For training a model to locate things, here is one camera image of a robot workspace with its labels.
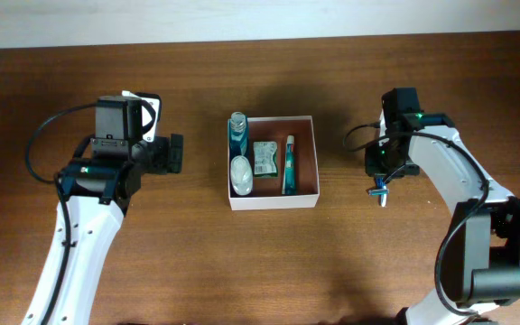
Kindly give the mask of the blue razor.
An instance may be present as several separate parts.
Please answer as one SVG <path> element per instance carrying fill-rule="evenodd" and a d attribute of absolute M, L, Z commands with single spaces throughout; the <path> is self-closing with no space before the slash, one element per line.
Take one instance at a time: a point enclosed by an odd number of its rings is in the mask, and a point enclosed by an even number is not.
<path fill-rule="evenodd" d="M 375 187 L 369 189 L 367 192 L 370 196 L 383 196 L 389 193 L 383 177 L 374 178 Z"/>

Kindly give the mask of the clear gel bottle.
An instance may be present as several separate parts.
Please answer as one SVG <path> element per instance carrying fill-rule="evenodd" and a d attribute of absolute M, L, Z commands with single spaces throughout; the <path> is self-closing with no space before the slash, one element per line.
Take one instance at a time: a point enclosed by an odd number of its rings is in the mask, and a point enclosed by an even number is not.
<path fill-rule="evenodd" d="M 253 171 L 250 162 L 243 155 L 234 157 L 230 163 L 230 181 L 234 192 L 246 196 L 253 189 Z"/>

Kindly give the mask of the blue mouthwash bottle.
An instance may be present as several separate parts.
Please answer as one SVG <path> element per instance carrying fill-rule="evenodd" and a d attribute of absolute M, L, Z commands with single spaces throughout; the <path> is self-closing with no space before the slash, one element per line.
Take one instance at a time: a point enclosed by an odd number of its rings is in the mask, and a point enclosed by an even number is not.
<path fill-rule="evenodd" d="M 229 119 L 228 129 L 229 156 L 248 154 L 248 122 L 247 116 L 241 112 L 234 112 Z"/>

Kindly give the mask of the green white soap packet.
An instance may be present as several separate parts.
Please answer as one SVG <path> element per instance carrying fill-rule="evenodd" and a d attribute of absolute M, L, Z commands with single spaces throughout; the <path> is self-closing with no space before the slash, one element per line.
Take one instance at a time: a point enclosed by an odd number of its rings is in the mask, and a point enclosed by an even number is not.
<path fill-rule="evenodd" d="M 276 177 L 278 144 L 275 141 L 254 142 L 254 176 Z"/>

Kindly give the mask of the green white toothpaste tube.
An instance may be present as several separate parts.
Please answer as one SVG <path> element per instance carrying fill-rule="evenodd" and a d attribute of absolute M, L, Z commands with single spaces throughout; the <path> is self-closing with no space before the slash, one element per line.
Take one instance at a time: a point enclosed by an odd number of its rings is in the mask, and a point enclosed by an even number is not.
<path fill-rule="evenodd" d="M 286 140 L 286 149 L 283 166 L 283 195 L 296 194 L 296 176 L 295 176 L 295 138 L 289 135 Z"/>

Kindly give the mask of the blue white toothbrush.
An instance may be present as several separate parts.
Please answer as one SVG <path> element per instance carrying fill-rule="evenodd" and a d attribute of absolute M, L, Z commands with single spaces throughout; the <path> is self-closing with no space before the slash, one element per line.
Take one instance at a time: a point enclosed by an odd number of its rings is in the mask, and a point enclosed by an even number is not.
<path fill-rule="evenodd" d="M 384 179 L 380 179 L 380 185 L 383 190 L 383 193 L 380 195 L 379 204 L 382 208 L 384 208 L 386 206 L 386 202 L 387 202 L 388 188 L 386 186 Z"/>

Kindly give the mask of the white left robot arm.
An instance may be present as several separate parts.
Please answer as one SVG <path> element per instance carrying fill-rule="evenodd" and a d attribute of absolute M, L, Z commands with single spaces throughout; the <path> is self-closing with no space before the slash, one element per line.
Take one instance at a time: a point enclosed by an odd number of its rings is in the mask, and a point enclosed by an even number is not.
<path fill-rule="evenodd" d="M 179 173 L 183 137 L 156 134 L 160 96 L 123 91 L 90 104 L 95 131 L 48 181 L 59 203 L 25 324 L 86 324 L 107 252 L 146 174 Z"/>

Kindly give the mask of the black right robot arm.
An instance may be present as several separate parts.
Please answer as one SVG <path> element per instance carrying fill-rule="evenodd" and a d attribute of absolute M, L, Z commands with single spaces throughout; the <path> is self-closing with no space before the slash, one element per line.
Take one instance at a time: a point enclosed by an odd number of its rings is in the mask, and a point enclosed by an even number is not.
<path fill-rule="evenodd" d="M 394 88 L 381 102 L 365 153 L 369 194 L 385 205 L 390 181 L 425 172 L 451 213 L 432 291 L 395 321 L 484 324 L 484 313 L 520 299 L 520 199 L 478 163 L 448 116 L 421 109 L 415 88 Z"/>

